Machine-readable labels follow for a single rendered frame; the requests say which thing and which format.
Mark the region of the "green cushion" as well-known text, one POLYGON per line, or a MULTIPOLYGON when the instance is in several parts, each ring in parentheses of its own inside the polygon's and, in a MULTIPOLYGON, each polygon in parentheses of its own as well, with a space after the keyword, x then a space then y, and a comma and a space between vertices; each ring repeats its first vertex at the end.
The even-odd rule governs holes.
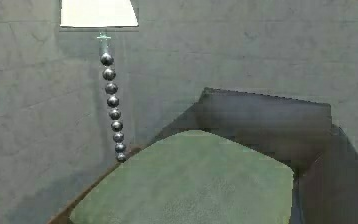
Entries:
POLYGON ((185 131, 110 172, 71 224, 290 224, 293 171, 216 134, 185 131))

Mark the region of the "white shade beaded lamp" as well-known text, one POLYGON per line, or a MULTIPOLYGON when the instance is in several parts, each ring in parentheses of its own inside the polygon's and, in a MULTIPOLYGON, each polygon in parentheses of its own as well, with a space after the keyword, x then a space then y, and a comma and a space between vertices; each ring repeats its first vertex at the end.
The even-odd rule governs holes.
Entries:
POLYGON ((103 68, 102 77, 106 81, 108 116, 111 119, 116 160, 127 160, 124 143, 123 122, 118 86, 115 83, 115 55, 110 49, 112 37, 109 32, 139 26, 137 13, 132 0, 60 0, 60 27, 68 30, 94 31, 98 35, 99 61, 103 68))

